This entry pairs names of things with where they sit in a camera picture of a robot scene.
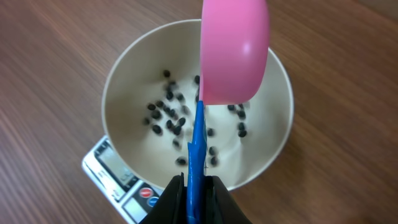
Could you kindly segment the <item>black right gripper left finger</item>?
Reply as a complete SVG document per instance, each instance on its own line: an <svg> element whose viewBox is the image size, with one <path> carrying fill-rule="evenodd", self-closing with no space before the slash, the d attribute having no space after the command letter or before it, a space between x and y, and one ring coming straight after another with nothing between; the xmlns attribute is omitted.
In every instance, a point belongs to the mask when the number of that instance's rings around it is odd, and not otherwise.
<svg viewBox="0 0 398 224"><path fill-rule="evenodd" d="M174 176L141 224L187 224L184 175Z"/></svg>

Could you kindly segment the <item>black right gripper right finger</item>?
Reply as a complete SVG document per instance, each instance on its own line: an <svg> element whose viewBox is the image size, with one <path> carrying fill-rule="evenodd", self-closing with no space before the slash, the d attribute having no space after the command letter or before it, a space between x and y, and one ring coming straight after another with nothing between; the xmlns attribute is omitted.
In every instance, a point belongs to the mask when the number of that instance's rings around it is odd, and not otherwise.
<svg viewBox="0 0 398 224"><path fill-rule="evenodd" d="M205 223L251 224L217 176L205 177Z"/></svg>

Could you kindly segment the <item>pink scoop with blue handle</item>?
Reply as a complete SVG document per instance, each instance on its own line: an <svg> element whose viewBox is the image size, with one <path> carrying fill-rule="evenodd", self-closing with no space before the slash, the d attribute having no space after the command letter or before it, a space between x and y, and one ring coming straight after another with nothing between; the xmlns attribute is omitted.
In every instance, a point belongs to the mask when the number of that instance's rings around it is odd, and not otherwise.
<svg viewBox="0 0 398 224"><path fill-rule="evenodd" d="M258 91L267 63L265 0L206 0L200 33L200 91L188 143L187 222L199 223L207 149L205 107L236 105Z"/></svg>

